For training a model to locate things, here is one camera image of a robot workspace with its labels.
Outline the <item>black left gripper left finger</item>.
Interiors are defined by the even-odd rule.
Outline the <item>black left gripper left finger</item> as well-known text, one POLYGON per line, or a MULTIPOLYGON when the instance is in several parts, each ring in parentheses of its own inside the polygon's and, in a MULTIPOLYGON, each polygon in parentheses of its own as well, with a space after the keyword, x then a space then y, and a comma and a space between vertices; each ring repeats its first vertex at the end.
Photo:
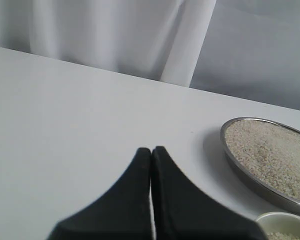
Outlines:
POLYGON ((58 222, 50 240, 151 240, 151 151, 139 148, 131 163, 100 198, 58 222))

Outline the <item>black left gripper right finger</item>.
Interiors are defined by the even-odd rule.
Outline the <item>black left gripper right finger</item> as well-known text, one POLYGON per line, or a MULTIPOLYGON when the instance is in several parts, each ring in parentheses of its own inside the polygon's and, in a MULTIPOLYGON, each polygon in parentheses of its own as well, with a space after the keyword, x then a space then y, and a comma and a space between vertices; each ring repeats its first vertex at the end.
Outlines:
POLYGON ((258 224, 193 184, 163 146, 151 156, 151 195, 158 240, 263 240, 258 224))

